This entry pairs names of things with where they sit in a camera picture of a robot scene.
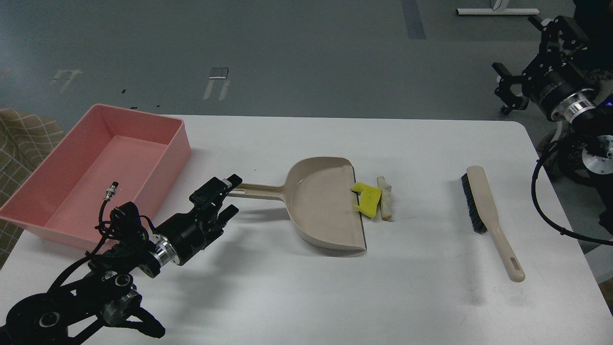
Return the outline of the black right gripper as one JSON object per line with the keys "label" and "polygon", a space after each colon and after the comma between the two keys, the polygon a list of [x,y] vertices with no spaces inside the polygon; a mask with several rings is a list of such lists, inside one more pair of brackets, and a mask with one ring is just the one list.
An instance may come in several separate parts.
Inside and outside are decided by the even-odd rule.
{"label": "black right gripper", "polygon": [[512,75],[503,63],[492,64],[500,80],[525,77],[523,95],[512,91],[514,83],[500,82],[495,88],[494,94],[503,102],[500,112],[525,111],[530,100],[551,122],[591,118],[596,110],[595,87],[573,63],[574,54],[587,47],[589,38],[570,17],[530,16],[528,21],[541,33],[541,42],[522,75]]}

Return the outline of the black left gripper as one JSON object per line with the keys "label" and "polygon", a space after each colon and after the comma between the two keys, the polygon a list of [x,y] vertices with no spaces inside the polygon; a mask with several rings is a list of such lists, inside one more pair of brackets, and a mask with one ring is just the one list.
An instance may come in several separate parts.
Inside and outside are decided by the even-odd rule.
{"label": "black left gripper", "polygon": [[210,179],[191,194],[189,200],[193,208],[190,211],[177,213],[157,226],[155,259],[159,265],[169,262],[184,265],[217,240],[228,221],[239,212],[234,205],[223,209],[223,201],[230,190],[242,183],[243,179],[236,174],[226,179]]}

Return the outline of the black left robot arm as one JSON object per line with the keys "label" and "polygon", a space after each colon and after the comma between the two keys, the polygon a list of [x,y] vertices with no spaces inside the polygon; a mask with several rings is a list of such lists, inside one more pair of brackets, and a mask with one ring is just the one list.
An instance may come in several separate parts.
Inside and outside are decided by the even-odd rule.
{"label": "black left robot arm", "polygon": [[131,328],[162,338],[166,329],[142,307],[132,271],[157,277],[164,265],[185,265],[217,240],[238,213],[234,205],[223,207],[223,201],[241,183],[235,174],[213,177],[190,196],[189,212],[154,226],[133,202],[115,207],[103,219],[118,188],[114,182],[99,210],[98,245],[64,269],[46,292],[26,297],[9,310],[1,343],[80,345],[104,327]]}

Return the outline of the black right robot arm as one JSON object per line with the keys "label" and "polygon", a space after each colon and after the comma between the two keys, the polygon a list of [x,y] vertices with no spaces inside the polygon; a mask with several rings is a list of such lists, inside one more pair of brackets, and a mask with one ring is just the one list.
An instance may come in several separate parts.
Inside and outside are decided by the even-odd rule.
{"label": "black right robot arm", "polygon": [[531,182],[531,197],[540,217],[562,235],[576,240],[611,245],[574,233],[554,223],[541,209],[536,181],[543,166],[556,156],[559,170],[572,181],[598,192],[604,212],[599,224],[612,231],[612,107],[599,106],[596,85],[574,64],[574,55],[585,50],[588,36],[570,17],[543,19],[530,15],[528,21],[541,34],[538,53],[515,76],[502,63],[493,63],[498,75],[495,95],[503,102],[501,113],[523,111],[530,103],[550,122],[564,122],[568,131],[554,135],[541,153]]}

